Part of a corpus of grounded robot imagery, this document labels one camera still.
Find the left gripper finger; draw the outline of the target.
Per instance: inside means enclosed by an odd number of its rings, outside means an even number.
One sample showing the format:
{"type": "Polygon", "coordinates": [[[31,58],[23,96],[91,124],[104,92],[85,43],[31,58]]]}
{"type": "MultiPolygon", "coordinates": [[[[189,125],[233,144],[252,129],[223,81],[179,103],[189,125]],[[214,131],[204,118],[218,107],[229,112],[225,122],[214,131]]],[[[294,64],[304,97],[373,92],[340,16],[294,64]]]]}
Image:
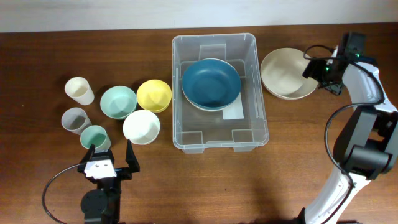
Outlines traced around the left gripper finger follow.
{"type": "Polygon", "coordinates": [[[91,144],[88,152],[83,156],[83,159],[80,161],[81,164],[87,163],[91,160],[93,154],[95,152],[95,145],[91,144]]]}
{"type": "Polygon", "coordinates": [[[140,165],[137,161],[137,158],[134,154],[133,148],[132,148],[132,143],[128,139],[127,140],[127,147],[126,147],[126,158],[125,161],[128,164],[129,170],[131,173],[137,173],[140,172],[140,165]]]}

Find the mint green plastic cup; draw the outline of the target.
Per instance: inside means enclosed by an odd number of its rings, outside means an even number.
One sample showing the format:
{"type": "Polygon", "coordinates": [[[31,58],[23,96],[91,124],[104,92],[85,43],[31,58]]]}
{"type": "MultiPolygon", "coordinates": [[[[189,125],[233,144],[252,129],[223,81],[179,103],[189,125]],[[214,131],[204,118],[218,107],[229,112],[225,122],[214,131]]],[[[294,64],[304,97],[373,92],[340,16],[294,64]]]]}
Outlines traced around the mint green plastic cup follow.
{"type": "Polygon", "coordinates": [[[80,143],[86,149],[94,144],[95,152],[106,151],[111,147],[111,141],[106,130],[98,125],[85,128],[80,135],[80,143]]]}

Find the translucent grey plastic cup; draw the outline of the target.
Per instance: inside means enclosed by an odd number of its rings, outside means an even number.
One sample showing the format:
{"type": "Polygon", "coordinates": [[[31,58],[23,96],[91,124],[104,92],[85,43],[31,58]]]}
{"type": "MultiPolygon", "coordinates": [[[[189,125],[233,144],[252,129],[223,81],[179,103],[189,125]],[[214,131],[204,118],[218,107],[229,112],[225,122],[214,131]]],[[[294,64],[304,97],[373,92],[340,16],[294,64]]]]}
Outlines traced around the translucent grey plastic cup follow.
{"type": "Polygon", "coordinates": [[[91,126],[91,121],[83,109],[75,107],[64,112],[61,124],[67,131],[81,135],[87,127],[91,126]]]}

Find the beige plate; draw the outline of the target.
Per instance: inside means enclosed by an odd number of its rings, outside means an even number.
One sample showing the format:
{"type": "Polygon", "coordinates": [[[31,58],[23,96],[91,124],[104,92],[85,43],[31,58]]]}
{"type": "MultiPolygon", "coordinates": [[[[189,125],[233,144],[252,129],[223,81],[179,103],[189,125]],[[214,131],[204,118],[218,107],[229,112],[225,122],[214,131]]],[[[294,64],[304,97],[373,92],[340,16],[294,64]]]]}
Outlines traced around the beige plate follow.
{"type": "Polygon", "coordinates": [[[313,93],[318,82],[303,77],[309,64],[305,54],[294,48],[273,50],[261,63],[261,79],[265,88],[284,100],[297,100],[313,93]]]}

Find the cream plate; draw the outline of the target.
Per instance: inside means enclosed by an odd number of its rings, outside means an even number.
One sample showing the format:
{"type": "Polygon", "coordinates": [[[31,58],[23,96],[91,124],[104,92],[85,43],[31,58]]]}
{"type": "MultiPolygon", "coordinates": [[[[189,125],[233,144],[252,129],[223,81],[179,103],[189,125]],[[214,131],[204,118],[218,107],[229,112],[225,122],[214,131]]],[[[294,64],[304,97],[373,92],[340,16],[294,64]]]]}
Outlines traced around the cream plate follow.
{"type": "Polygon", "coordinates": [[[183,93],[184,97],[187,99],[187,101],[188,101],[191,105],[193,105],[194,107],[196,107],[196,108],[198,108],[199,110],[202,110],[202,111],[216,112],[216,111],[221,111],[221,110],[223,110],[223,109],[225,109],[225,108],[227,108],[227,107],[230,107],[230,106],[232,105],[232,103],[230,103],[230,104],[228,104],[228,105],[226,105],[226,106],[221,106],[221,107],[216,107],[216,108],[209,108],[209,107],[206,107],[206,106],[203,107],[203,106],[200,106],[200,105],[194,103],[193,101],[191,101],[191,100],[188,98],[188,96],[185,94],[184,90],[182,90],[182,93],[183,93]]]}

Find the dark blue plate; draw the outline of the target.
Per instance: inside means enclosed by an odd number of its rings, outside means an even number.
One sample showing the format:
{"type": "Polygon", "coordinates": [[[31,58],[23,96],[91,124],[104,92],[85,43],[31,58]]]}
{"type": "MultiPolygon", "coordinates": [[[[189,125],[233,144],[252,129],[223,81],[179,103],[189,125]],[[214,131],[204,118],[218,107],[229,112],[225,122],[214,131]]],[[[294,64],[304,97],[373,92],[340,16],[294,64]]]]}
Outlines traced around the dark blue plate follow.
{"type": "Polygon", "coordinates": [[[242,82],[231,64],[206,58],[189,65],[184,71],[182,89],[194,103],[216,108],[232,103],[241,92],[242,82]]]}

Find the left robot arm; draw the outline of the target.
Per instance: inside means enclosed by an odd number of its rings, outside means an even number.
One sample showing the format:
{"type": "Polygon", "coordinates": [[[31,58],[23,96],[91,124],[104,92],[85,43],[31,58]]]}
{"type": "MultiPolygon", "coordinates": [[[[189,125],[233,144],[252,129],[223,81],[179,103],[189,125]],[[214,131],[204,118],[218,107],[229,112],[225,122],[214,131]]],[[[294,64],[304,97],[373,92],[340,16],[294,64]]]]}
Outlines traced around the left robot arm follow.
{"type": "Polygon", "coordinates": [[[115,168],[114,156],[110,149],[96,152],[91,145],[78,165],[77,171],[96,185],[81,200],[85,223],[118,223],[120,221],[121,182],[131,180],[133,173],[140,171],[140,165],[127,141],[126,167],[115,168]]]}

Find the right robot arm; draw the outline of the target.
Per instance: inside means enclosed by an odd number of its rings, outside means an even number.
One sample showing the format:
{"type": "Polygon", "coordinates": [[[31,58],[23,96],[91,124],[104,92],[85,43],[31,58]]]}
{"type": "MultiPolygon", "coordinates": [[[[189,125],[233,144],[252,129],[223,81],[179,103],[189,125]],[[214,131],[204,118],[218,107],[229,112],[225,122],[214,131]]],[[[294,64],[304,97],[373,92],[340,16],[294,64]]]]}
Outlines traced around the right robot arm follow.
{"type": "Polygon", "coordinates": [[[326,123],[325,149],[334,168],[295,223],[339,223],[355,195],[396,163],[397,108],[382,87],[376,60],[364,54],[365,40],[364,34],[345,33],[330,57],[310,58],[302,73],[336,95],[347,88],[351,104],[326,123]]]}

